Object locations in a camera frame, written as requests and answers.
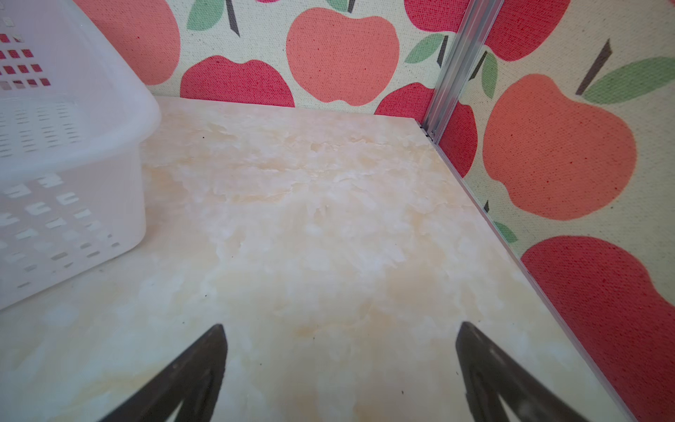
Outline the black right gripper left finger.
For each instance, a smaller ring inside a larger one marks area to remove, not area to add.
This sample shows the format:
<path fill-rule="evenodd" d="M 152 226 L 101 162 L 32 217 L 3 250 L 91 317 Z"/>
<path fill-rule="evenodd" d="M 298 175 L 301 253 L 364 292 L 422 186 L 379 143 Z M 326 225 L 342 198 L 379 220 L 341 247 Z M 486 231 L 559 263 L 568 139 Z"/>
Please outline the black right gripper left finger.
<path fill-rule="evenodd" d="M 224 327 L 213 325 L 103 420 L 211 420 L 223 384 L 227 353 Z"/>

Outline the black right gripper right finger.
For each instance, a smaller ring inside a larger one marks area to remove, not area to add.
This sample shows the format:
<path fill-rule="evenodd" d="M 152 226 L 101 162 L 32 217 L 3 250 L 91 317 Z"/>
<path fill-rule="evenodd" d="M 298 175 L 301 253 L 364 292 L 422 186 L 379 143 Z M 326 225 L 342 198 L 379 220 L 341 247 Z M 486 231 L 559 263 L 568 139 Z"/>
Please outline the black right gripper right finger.
<path fill-rule="evenodd" d="M 463 322 L 455 348 L 476 421 L 584 421 L 475 325 Z"/>

